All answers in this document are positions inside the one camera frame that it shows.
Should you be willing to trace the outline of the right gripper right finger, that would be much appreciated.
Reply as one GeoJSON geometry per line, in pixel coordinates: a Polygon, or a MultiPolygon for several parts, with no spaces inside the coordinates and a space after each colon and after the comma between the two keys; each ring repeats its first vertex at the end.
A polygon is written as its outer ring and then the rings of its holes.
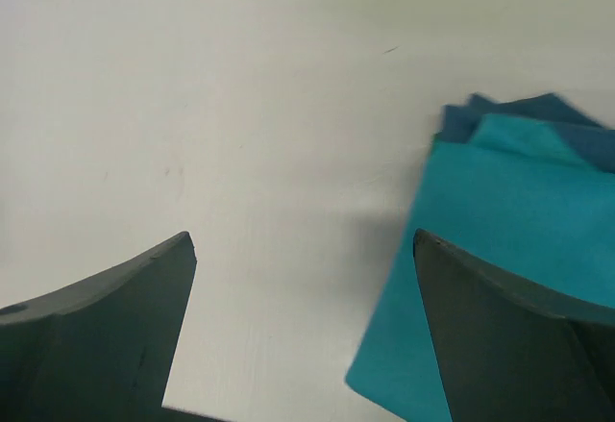
{"type": "Polygon", "coordinates": [[[414,266],[454,421],[611,421],[614,310],[427,231],[414,266]]]}

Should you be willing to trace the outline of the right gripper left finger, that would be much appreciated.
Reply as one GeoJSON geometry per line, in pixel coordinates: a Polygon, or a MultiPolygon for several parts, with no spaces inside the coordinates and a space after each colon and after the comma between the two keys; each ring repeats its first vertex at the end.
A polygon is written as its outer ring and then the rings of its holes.
{"type": "Polygon", "coordinates": [[[1,310],[4,421],[162,421],[197,260],[189,233],[1,310]]]}

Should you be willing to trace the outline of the teal t-shirt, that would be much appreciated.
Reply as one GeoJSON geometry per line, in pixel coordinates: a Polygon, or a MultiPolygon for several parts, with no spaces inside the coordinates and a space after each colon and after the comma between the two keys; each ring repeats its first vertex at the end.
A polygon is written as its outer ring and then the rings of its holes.
{"type": "Polygon", "coordinates": [[[346,376],[406,421],[450,419],[414,267],[420,229],[550,288],[614,303],[614,171],[436,139],[346,376]]]}

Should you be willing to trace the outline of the folded dark blue t-shirt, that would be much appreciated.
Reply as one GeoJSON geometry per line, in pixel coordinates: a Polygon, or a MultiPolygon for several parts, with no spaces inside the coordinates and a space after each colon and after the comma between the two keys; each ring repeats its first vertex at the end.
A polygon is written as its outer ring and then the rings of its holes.
{"type": "Polygon", "coordinates": [[[436,138],[614,171],[614,131],[553,93],[505,103],[472,94],[464,105],[443,108],[436,138]]]}

